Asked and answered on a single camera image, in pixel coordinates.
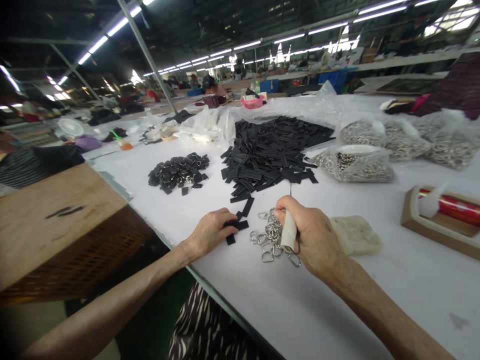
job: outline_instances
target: floor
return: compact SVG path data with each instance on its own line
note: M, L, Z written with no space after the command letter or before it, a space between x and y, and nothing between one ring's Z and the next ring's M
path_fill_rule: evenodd
M96 293L107 291L167 251L155 237ZM95 360L167 359L173 327L194 284L195 279L186 269L173 275ZM2 338L14 354L19 354L81 306L80 301L53 301L0 307Z

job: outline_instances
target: wooden crate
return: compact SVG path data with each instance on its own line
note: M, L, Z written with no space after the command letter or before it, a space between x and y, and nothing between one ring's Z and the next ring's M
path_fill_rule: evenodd
M85 297L152 235L86 164L0 198L0 304Z

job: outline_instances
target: blue crate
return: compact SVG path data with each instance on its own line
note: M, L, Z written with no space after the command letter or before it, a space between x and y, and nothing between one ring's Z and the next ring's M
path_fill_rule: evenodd
M187 96L198 96L198 95L202 95L202 89L199 88L199 89L195 89L195 90L191 90L191 91L187 91L186 93Z
M320 74L320 78L318 79L318 84L325 84L327 80L330 81L331 85L335 89L337 94L342 93L342 88L345 84L345 80L347 79L348 70L339 70L339 71L332 71L332 72L325 72Z
M268 80L260 83L261 93L278 93L280 88L280 80Z

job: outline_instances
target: plastic bag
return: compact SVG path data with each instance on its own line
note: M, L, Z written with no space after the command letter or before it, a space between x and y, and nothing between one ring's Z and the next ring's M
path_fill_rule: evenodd
M432 144L420 137L419 131L405 119L383 123L387 136L386 148L391 150L390 161L408 161L425 154Z
M371 145L385 148L387 135L381 121L362 119L354 121L339 133L340 140L348 145Z
M440 121L443 127L424 135L432 143L425 157L452 169L466 169L479 149L475 137L469 132L470 121L462 111L450 109L441 110Z
M395 178L389 163L391 153L370 145L331 146L310 162L341 182L389 183Z

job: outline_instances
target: hand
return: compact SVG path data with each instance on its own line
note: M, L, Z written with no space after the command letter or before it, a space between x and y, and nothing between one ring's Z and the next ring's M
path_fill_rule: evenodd
M224 241L230 234L236 234L238 230L233 226L224 228L226 222L237 220L237 216L232 214L227 208L221 208L212 211L200 219L195 230L184 241L186 252L191 261L204 257L217 247L221 241Z
M276 208L273 214L282 226L285 213L281 210L287 209L292 214L300 233L300 259L313 275L323 280L338 261L347 258L332 230L330 219L320 209L304 207L288 195L278 200Z

